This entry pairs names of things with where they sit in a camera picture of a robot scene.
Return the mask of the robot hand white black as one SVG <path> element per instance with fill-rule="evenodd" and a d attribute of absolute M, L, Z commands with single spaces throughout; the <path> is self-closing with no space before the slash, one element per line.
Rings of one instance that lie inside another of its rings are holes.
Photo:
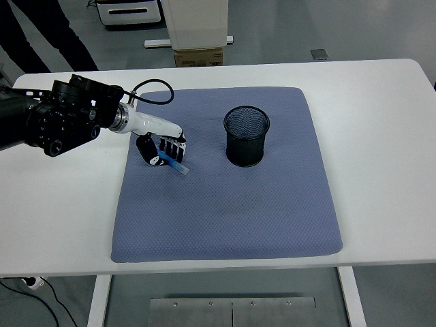
<path fill-rule="evenodd" d="M 136 146 L 143 160 L 151 166 L 165 166 L 170 162 L 182 163 L 186 149 L 183 130 L 175 123 L 156 116 L 136 112 L 123 106 L 122 132 L 137 135 Z"/>

